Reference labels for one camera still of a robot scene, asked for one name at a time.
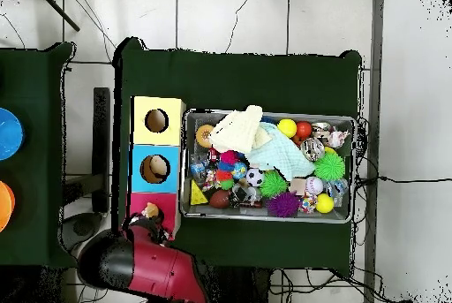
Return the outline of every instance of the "light blue cloth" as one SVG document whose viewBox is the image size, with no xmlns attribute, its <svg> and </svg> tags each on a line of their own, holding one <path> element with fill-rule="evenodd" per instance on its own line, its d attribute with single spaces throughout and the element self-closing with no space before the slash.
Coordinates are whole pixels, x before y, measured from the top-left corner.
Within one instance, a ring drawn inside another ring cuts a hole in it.
<svg viewBox="0 0 452 303">
<path fill-rule="evenodd" d="M 305 158 L 295 143 L 282 134 L 276 125 L 261 122 L 260 126 L 272 140 L 245 155 L 250 164 L 258 164 L 260 170 L 277 168 L 288 181 L 314 172 L 314 164 Z"/>
</svg>

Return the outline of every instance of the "blue bowl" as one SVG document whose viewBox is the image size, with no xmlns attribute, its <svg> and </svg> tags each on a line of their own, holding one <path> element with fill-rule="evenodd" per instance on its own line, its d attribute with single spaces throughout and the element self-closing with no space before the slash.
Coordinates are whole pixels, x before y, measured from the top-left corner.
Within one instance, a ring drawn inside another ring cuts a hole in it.
<svg viewBox="0 0 452 303">
<path fill-rule="evenodd" d="M 0 160 L 16 154 L 24 140 L 24 130 L 19 119 L 8 110 L 0 108 Z"/>
</svg>

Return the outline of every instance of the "yellow cube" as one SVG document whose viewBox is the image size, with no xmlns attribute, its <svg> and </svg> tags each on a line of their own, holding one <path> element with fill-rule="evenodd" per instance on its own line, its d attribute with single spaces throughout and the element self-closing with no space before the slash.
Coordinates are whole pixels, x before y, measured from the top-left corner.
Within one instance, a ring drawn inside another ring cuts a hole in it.
<svg viewBox="0 0 452 303">
<path fill-rule="evenodd" d="M 180 146 L 185 104 L 176 98 L 135 96 L 133 99 L 133 143 Z"/>
</svg>

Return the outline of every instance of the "green table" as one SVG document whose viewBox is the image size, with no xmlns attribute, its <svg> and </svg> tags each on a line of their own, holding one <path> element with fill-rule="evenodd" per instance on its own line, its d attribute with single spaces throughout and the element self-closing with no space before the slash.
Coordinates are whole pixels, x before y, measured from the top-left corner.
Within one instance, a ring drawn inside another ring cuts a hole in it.
<svg viewBox="0 0 452 303">
<path fill-rule="evenodd" d="M 243 110 L 256 104 L 271 112 L 358 115 L 356 51 L 340 57 L 216 55 L 143 50 L 138 39 L 127 38 L 114 65 L 115 115 L 121 122 L 114 124 L 118 202 L 112 207 L 119 207 L 119 223 L 125 214 L 131 95 L 181 98 L 187 108 L 198 109 Z M 334 268 L 348 276 L 350 227 L 183 218 L 174 246 L 215 265 Z"/>
<path fill-rule="evenodd" d="M 61 79 L 72 49 L 70 43 L 45 51 L 0 49 L 0 107 L 25 129 L 18 153 L 0 162 L 0 180 L 16 197 L 11 220 L 0 233 L 0 264 L 76 264 L 57 236 L 63 206 Z"/>
</svg>

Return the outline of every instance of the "orange bowl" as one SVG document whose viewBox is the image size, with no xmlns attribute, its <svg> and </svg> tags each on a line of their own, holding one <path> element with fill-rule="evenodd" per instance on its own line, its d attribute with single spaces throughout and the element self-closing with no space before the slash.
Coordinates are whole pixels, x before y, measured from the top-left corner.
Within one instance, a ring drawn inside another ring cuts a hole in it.
<svg viewBox="0 0 452 303">
<path fill-rule="evenodd" d="M 0 231 L 2 231 L 10 221 L 14 205 L 14 193 L 9 186 L 0 181 Z"/>
</svg>

